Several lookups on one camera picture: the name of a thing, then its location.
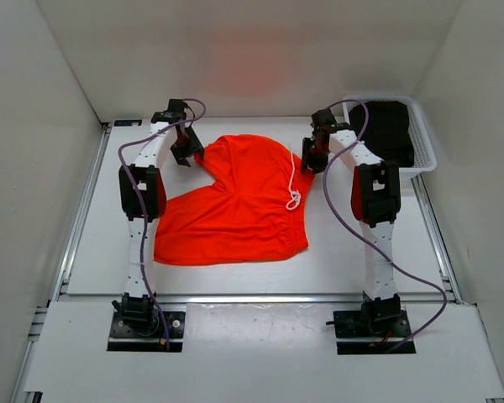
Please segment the orange shorts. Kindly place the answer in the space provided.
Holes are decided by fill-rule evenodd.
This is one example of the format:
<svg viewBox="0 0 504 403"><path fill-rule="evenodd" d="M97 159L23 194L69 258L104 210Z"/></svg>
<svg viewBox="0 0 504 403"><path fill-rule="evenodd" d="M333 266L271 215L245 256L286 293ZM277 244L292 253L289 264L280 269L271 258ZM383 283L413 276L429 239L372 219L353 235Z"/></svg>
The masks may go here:
<svg viewBox="0 0 504 403"><path fill-rule="evenodd" d="M315 179L274 139L224 135L196 159L213 183L170 199L155 235L160 264L289 259L308 246L305 206Z"/></svg>

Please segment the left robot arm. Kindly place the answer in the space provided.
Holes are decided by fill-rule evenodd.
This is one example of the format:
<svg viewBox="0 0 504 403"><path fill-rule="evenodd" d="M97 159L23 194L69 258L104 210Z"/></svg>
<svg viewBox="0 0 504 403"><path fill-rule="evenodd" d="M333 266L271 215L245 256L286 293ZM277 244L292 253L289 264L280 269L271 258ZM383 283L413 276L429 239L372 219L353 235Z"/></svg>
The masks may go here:
<svg viewBox="0 0 504 403"><path fill-rule="evenodd" d="M166 210L161 168L168 155L181 166L204 147L193 124L207 109L195 98L172 98L150 120L150 133L118 147L118 184L122 211L129 229L129 272L120 301L113 303L121 320L139 335L156 332L161 322L153 286L155 233Z"/></svg>

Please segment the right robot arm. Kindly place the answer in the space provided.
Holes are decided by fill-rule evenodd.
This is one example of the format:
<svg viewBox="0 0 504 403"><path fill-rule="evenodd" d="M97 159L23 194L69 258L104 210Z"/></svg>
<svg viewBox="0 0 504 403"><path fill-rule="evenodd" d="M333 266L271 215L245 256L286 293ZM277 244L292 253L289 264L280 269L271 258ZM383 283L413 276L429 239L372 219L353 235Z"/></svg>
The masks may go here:
<svg viewBox="0 0 504 403"><path fill-rule="evenodd" d="M316 111L311 126L312 135L302 141L302 170L325 174L335 160L341 160L353 173L350 206L365 243L360 325L378 336L401 315L391 263L394 222L401 210L399 168L370 151L329 108Z"/></svg>

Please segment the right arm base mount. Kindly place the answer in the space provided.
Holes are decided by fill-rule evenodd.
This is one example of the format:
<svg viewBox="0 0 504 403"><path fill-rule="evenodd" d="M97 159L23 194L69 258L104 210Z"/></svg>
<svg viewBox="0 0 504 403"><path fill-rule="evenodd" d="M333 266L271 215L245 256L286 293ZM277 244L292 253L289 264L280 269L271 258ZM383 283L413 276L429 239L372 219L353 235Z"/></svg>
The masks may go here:
<svg viewBox="0 0 504 403"><path fill-rule="evenodd" d="M396 345L412 334L407 312L402 310L400 296L371 300L364 295L359 310L334 311L325 322L333 327L337 355L415 354L411 338Z"/></svg>

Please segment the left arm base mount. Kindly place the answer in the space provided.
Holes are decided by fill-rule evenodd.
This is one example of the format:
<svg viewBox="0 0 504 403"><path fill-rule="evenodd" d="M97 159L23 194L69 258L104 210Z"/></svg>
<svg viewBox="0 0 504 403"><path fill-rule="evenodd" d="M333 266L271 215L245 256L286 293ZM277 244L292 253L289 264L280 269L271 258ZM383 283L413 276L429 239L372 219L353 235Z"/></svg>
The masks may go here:
<svg viewBox="0 0 504 403"><path fill-rule="evenodd" d="M180 353L186 327L184 311L160 311L148 296L112 301L107 351Z"/></svg>

